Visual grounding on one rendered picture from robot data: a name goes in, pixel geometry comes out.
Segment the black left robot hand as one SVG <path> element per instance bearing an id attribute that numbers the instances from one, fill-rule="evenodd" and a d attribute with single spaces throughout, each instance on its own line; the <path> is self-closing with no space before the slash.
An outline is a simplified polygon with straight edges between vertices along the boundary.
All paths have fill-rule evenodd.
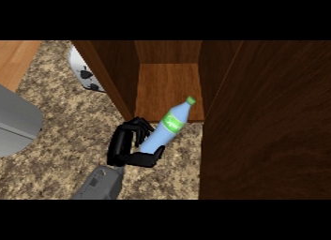
<path id="1" fill-rule="evenodd" d="M 132 146 L 140 147 L 155 127 L 143 117 L 124 122 L 115 131 L 107 151 L 107 164 L 116 167 L 132 165 L 153 168 L 163 157 L 166 147 L 162 145 L 155 153 L 132 153 Z"/>

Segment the blue water bottle green label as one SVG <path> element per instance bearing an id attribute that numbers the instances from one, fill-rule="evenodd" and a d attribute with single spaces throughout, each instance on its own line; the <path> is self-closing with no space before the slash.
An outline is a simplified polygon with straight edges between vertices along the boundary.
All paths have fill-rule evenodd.
<path id="1" fill-rule="evenodd" d="M 196 98 L 189 96 L 186 102 L 169 109 L 156 130 L 141 144 L 143 153 L 155 154 L 159 147 L 172 141 L 189 122 L 190 110 L 194 104 Z"/>

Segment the brown wooden cabinet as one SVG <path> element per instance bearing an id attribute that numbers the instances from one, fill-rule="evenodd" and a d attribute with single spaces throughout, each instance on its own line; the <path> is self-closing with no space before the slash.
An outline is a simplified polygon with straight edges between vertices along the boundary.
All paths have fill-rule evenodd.
<path id="1" fill-rule="evenodd" d="M 203 122 L 231 69 L 240 40 L 76 40 L 82 58 L 125 119 L 157 123 L 196 98 L 189 120 Z"/>

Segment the brown wooden cabinet door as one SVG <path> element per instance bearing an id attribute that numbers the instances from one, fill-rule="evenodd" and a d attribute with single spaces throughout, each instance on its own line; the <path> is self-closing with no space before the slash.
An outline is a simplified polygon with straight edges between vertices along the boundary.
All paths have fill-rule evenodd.
<path id="1" fill-rule="evenodd" d="M 200 196 L 331 200 L 331 40 L 242 43 L 203 126 Z"/>

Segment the white appliance with black knobs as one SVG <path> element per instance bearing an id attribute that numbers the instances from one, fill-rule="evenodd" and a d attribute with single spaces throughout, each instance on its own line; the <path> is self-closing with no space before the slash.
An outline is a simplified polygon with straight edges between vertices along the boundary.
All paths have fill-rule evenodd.
<path id="1" fill-rule="evenodd" d="M 69 52 L 69 63 L 84 88 L 92 91 L 106 92 L 92 69 L 88 67 L 88 64 L 81 56 L 76 46 L 72 46 Z"/>

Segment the grey appliance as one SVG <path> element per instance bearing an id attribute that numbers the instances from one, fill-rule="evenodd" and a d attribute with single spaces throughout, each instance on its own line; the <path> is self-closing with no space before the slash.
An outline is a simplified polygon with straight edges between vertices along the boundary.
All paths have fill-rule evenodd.
<path id="1" fill-rule="evenodd" d="M 16 154 L 29 146 L 42 124 L 39 108 L 0 84 L 0 157 Z"/>

